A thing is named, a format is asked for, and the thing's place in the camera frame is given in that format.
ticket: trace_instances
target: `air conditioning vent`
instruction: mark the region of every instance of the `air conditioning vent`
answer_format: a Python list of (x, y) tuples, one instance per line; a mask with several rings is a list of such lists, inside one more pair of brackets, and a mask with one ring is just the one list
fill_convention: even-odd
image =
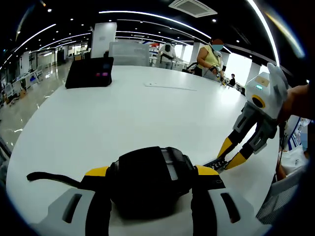
[(193, 17), (215, 15), (217, 12), (197, 0), (175, 0), (169, 7), (182, 11)]

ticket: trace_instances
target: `yellow shirt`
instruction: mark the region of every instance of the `yellow shirt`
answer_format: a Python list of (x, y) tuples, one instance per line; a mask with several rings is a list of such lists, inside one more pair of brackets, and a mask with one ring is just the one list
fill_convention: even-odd
[(216, 55), (213, 54), (210, 45), (205, 45), (203, 48), (205, 48), (205, 49), (208, 51), (208, 54), (207, 54), (207, 56), (206, 56), (206, 58), (205, 58), (205, 61), (206, 61), (207, 63), (209, 63), (210, 65), (212, 65), (212, 66), (219, 66), (219, 67), (220, 67), (220, 65), (221, 65), (221, 60), (220, 60), (220, 58), (217, 58)]

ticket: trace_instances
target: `desk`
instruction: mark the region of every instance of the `desk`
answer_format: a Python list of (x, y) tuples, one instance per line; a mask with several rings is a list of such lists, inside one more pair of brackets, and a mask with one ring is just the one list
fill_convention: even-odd
[[(88, 170), (151, 146), (178, 148), (194, 165), (203, 165), (216, 158), (246, 102), (234, 89), (174, 70), (114, 66), (112, 77), (106, 88), (60, 87), (26, 124), (11, 156), (7, 192), (28, 223), (40, 222), (48, 205), (70, 187), (51, 180), (28, 182), (27, 174), (44, 171), (81, 181)], [(144, 86), (147, 83), (182, 89)], [(221, 174), (255, 213), (275, 172), (279, 133), (267, 144), (245, 164)], [(175, 214), (153, 221), (122, 220), (113, 208), (110, 235), (191, 236), (190, 201), (191, 194), (184, 195)]]
[(37, 72), (36, 71), (33, 71), (33, 72), (30, 72), (30, 73), (27, 73), (26, 75), (22, 76), (21, 78), (19, 78), (17, 81), (15, 81), (13, 83), (13, 87), (17, 86), (17, 83), (18, 82), (21, 82), (22, 80), (25, 80), (25, 87), (26, 87), (26, 92), (28, 91), (28, 88), (31, 86), (31, 83), (29, 80), (27, 80), (28, 77), (32, 77), (32, 75), (34, 75), (35, 79), (37, 80), (37, 82), (39, 83), (39, 80), (38, 80), (38, 75), (37, 75)]

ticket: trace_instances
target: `white pillar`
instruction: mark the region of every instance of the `white pillar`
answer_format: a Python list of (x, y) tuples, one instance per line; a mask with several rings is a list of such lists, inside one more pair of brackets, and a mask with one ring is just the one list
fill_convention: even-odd
[(68, 56), (68, 45), (63, 46), (63, 59), (65, 60), (67, 56)]
[(30, 55), (29, 52), (24, 52), (20, 57), (20, 75), (30, 70)]
[(185, 48), (186, 48), (186, 45), (183, 45), (182, 53), (181, 53), (181, 57), (180, 57), (181, 60), (183, 59), (183, 56), (184, 56), (184, 53), (185, 53)]
[(202, 43), (194, 43), (193, 44), (191, 58), (190, 58), (190, 64), (197, 62), (197, 56), (198, 56), (199, 50), (203, 46), (204, 46), (204, 44), (202, 44)]
[(116, 22), (96, 23), (93, 32), (91, 58), (102, 58), (109, 49), (109, 43), (115, 42)]

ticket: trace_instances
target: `ceiling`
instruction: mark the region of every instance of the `ceiling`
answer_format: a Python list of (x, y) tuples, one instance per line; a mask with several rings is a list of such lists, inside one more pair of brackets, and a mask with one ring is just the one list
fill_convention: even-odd
[[(146, 38), (149, 36), (150, 39), (161, 41), (162, 38), (158, 36), (161, 35), (185, 41), (187, 44), (199, 41), (188, 35), (190, 34), (202, 41), (210, 41), (209, 38), (198, 32), (165, 19), (130, 13), (98, 13), (99, 11), (108, 10), (141, 11), (169, 17), (204, 32), (211, 36), (212, 39), (219, 38), (225, 44), (249, 50), (249, 52), (244, 52), (243, 50), (228, 48), (230, 51), (246, 57), (250, 57), (251, 55), (253, 61), (258, 64), (266, 64), (266, 60), (255, 56), (255, 53), (251, 53), (250, 51), (275, 60), (265, 29), (246, 0), (220, 0), (215, 4), (206, 0), (200, 0), (200, 2), (218, 12), (217, 15), (200, 18), (195, 18), (182, 11), (168, 7), (173, 1), (157, 0), (151, 2), (137, 0), (116, 2), (89, 0), (79, 3), (64, 0), (44, 0), (46, 7), (39, 0), (25, 0), (19, 2), (18, 5), (14, 1), (8, 1), (8, 6), (6, 6), (6, 9), (8, 9), (7, 14), (0, 16), (2, 32), (5, 32), (0, 38), (0, 66), (23, 42), (52, 24), (56, 25), (32, 38), (14, 53), (10, 60), (16, 59), (16, 56), (21, 55), (25, 51), (38, 50), (40, 47), (52, 43), (53, 39), (57, 41), (78, 34), (91, 33), (89, 30), (94, 28), (95, 23), (107, 22), (109, 20), (117, 22), (118, 31), (137, 31), (157, 35), (146, 35)], [(267, 22), (275, 36), (281, 65), (294, 73), (295, 71), (292, 68), (295, 68), (294, 65), (299, 63), (299, 60), (294, 55), (286, 38), (271, 21), (267, 20)], [(118, 32), (117, 36), (131, 36), (131, 34), (134, 33)], [(82, 35), (75, 37), (72, 40), (80, 41), (87, 39), (89, 44), (91, 44), (91, 34), (90, 36)]]

